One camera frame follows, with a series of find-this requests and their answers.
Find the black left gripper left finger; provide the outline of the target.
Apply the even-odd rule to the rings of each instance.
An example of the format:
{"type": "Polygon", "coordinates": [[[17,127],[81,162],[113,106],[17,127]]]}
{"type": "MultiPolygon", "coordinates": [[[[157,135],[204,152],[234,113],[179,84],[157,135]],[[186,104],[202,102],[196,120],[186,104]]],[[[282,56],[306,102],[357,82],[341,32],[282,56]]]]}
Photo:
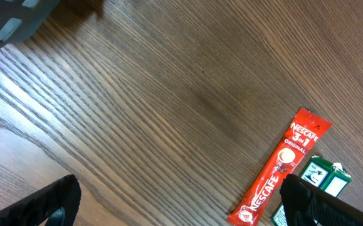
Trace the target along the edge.
{"type": "Polygon", "coordinates": [[[75,175],[66,175],[50,185],[0,210],[0,225],[72,226],[82,191],[75,175]]]}

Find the dark green gum pack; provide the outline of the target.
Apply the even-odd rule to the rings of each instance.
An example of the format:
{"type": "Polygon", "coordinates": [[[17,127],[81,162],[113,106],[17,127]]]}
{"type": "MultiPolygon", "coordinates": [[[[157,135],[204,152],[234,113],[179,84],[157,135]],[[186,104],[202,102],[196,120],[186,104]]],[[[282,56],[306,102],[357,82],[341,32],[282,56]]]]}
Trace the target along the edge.
{"type": "Polygon", "coordinates": [[[332,163],[316,155],[310,158],[299,177],[334,197],[352,181],[351,175],[340,163],[332,163]]]}

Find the red candy bar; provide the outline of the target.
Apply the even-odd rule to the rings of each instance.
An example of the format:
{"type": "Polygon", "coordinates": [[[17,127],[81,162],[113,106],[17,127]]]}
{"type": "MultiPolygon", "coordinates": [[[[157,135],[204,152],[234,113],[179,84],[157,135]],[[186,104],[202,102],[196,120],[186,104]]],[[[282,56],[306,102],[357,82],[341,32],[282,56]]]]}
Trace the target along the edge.
{"type": "Polygon", "coordinates": [[[331,122],[301,108],[227,222],[256,225],[276,189],[331,126],[331,122]]]}

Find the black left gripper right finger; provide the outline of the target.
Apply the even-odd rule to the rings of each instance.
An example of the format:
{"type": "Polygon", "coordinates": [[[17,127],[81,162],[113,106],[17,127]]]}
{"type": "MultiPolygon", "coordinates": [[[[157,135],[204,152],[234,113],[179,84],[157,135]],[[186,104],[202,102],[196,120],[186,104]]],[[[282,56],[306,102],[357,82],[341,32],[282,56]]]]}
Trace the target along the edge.
{"type": "Polygon", "coordinates": [[[280,188],[288,226],[363,226],[363,212],[289,174],[280,188]]]}

